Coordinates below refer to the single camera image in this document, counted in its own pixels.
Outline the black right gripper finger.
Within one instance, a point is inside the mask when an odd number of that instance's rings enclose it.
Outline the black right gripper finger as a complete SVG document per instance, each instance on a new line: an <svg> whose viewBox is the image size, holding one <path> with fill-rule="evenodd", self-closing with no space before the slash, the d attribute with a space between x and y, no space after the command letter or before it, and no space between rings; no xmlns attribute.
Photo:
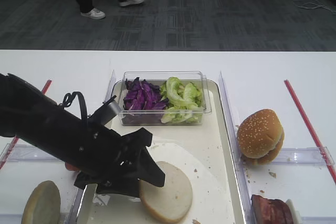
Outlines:
<svg viewBox="0 0 336 224"><path fill-rule="evenodd" d="M140 196L139 180L136 178L101 179L80 172L74 182L74 185L80 189L85 189L89 184L97 184L96 193L99 195L117 194L135 198Z"/></svg>

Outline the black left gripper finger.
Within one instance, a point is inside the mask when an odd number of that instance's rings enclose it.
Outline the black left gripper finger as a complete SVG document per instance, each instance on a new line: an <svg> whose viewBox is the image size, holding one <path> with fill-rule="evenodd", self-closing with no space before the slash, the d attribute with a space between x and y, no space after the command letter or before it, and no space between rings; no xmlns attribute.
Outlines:
<svg viewBox="0 0 336 224"><path fill-rule="evenodd" d="M138 179L148 182L156 187L164 186L165 173L153 160L146 147L141 148L136 167Z"/></svg>

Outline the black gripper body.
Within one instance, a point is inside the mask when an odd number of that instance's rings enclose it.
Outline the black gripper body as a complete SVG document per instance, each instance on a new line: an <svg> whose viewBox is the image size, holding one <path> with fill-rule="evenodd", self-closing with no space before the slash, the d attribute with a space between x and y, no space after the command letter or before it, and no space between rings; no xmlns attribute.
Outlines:
<svg viewBox="0 0 336 224"><path fill-rule="evenodd" d="M98 134L97 146L84 147L76 167L101 179L137 178L137 160L141 148L151 146L153 134L145 128L123 136Z"/></svg>

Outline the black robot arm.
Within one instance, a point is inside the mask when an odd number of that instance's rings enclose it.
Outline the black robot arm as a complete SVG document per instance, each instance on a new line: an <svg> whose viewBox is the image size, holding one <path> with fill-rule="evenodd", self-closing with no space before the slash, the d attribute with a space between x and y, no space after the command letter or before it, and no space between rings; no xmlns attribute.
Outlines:
<svg viewBox="0 0 336 224"><path fill-rule="evenodd" d="M79 169L80 189L95 184L98 194L138 197L140 181L162 187L165 175L148 152L152 133L120 135L106 127L119 111L111 97L88 115L81 92L57 104L25 80L1 75L1 136L16 136Z"/></svg>

